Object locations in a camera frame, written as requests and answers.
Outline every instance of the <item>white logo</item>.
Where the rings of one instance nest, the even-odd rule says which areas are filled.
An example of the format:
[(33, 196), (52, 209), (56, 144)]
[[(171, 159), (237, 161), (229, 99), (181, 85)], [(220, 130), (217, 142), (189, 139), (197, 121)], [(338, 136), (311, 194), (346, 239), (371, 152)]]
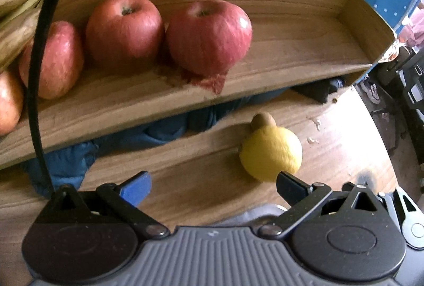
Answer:
[(208, 232), (208, 235), (210, 235), (211, 237), (215, 237), (215, 236), (219, 235), (219, 232), (217, 230), (213, 230), (213, 231)]

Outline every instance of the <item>shoe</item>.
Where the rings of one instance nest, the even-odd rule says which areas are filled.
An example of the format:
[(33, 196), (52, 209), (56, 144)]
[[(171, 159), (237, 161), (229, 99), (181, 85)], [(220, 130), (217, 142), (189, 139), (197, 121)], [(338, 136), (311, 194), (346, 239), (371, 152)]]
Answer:
[(380, 97), (377, 93), (377, 86), (374, 83), (370, 83), (369, 76), (366, 75), (365, 78), (360, 83), (361, 89), (365, 92), (371, 102), (374, 104), (380, 103)]

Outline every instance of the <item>gray ribbed panel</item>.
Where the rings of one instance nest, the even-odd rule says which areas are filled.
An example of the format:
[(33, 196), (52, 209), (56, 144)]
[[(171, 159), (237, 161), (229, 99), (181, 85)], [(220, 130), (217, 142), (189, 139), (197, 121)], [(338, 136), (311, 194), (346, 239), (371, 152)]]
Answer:
[[(97, 286), (335, 286), (303, 270), (284, 245), (247, 227), (181, 227), (147, 242), (126, 268)], [(399, 286), (392, 280), (375, 286)], [(31, 286), (52, 286), (35, 280)]]

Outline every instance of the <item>yellow lemon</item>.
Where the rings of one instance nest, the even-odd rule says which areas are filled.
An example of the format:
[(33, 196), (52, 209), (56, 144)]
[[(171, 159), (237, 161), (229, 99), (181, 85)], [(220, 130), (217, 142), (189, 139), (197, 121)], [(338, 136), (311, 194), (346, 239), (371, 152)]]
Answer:
[(250, 175), (262, 182), (275, 182), (279, 172), (294, 174), (299, 170), (302, 144), (286, 128), (264, 126), (243, 142), (239, 156)]

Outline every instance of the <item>apple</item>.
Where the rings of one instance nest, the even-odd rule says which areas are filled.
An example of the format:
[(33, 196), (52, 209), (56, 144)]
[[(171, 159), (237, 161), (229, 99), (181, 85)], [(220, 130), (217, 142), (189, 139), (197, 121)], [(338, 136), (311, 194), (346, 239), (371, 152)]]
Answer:
[(225, 73), (246, 55), (252, 24), (237, 5), (223, 0), (199, 1), (171, 17), (166, 39), (178, 65), (209, 77)]
[(21, 82), (9, 71), (0, 73), (0, 136), (10, 133), (24, 105)]
[[(28, 87), (28, 73), (34, 40), (24, 48), (19, 73)], [(41, 63), (38, 96), (54, 99), (66, 94), (77, 82), (84, 66), (81, 37), (69, 22), (52, 23)]]
[(151, 67), (165, 37), (165, 26), (149, 0), (106, 0), (86, 27), (94, 62), (113, 73), (138, 73)]

